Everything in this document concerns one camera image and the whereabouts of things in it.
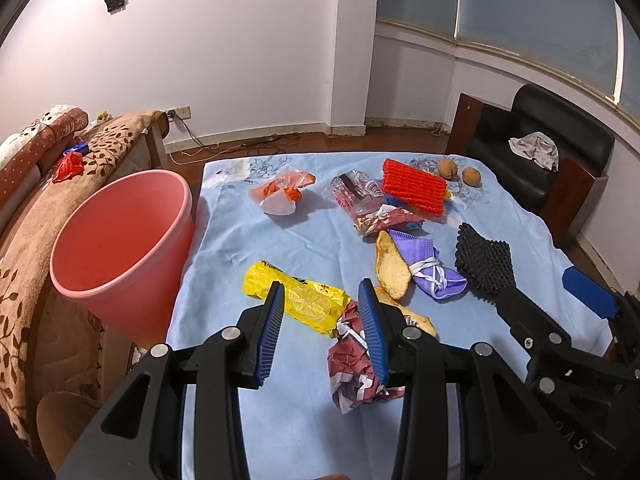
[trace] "blue tablecloth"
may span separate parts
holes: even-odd
[[[233,325],[258,302],[242,293],[242,278],[258,260],[288,274],[343,288],[357,296],[363,278],[372,278],[375,247],[356,235],[348,216],[327,191],[334,176],[348,170],[382,177],[387,157],[433,171],[441,156],[420,153],[315,153],[275,155],[210,162],[204,180],[196,234],[184,267],[180,293],[167,341],[173,348],[201,344]],[[524,211],[476,160],[455,157],[482,174],[482,186],[449,183],[453,200],[438,221],[424,223],[440,250],[443,264],[454,268],[457,228],[469,222],[482,236],[511,245],[518,287],[572,336],[574,346],[602,355],[611,340],[607,322],[562,288],[562,272],[571,263],[553,247],[544,222]],[[247,196],[248,188],[286,166],[313,173],[315,185],[303,191],[295,214],[263,215]],[[402,301],[429,316],[440,341],[469,348],[491,343],[524,378],[527,353],[510,336],[495,308],[466,292],[435,301],[410,288]],[[271,376],[257,392],[241,390],[242,426],[253,480],[308,480],[345,473],[351,480],[387,480],[398,436],[402,400],[374,402],[342,415],[329,390],[327,351],[334,343],[285,316]],[[190,389],[184,425],[183,476],[193,478],[193,399]],[[450,466],[459,443],[450,441]],[[425,478],[429,464],[425,464]]]

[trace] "bread slice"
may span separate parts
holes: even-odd
[[[376,276],[394,300],[402,298],[411,282],[411,271],[386,231],[376,239]]]
[[[400,309],[400,312],[402,312],[402,315],[404,317],[410,317],[411,320],[416,323],[419,329],[424,330],[427,334],[430,334],[434,337],[438,335],[435,327],[431,323],[431,319],[426,316],[416,314],[412,310],[409,310],[407,307],[402,306],[400,303],[394,300],[383,287],[376,286],[374,287],[374,289],[380,303],[398,307]]]

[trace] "wall outlet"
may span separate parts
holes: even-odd
[[[171,108],[170,110],[167,110],[167,113],[169,114],[169,112],[173,112],[175,113],[175,115],[177,115],[178,117],[180,117],[183,121],[187,120],[187,119],[191,119],[191,107],[190,106],[183,106],[181,108]],[[169,114],[169,120],[173,120],[173,117],[171,114]]]

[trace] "chair seat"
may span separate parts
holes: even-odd
[[[553,171],[544,170],[533,160],[517,156],[509,143],[502,139],[494,141],[476,137],[469,142],[466,153],[493,171],[498,183],[522,208],[532,213],[540,211],[556,179]]]

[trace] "purple fabric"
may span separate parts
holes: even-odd
[[[389,230],[389,235],[396,244],[402,259],[410,267],[417,262],[428,260],[429,258],[437,258],[440,254],[433,246],[433,241],[430,238],[417,238],[413,235],[393,230]],[[438,268],[444,272],[444,280]],[[449,269],[449,267],[438,265],[424,268],[420,272],[438,282],[433,283],[427,278],[415,276],[414,273],[415,284],[436,300],[454,296],[463,292],[466,288],[466,279],[455,270]]]

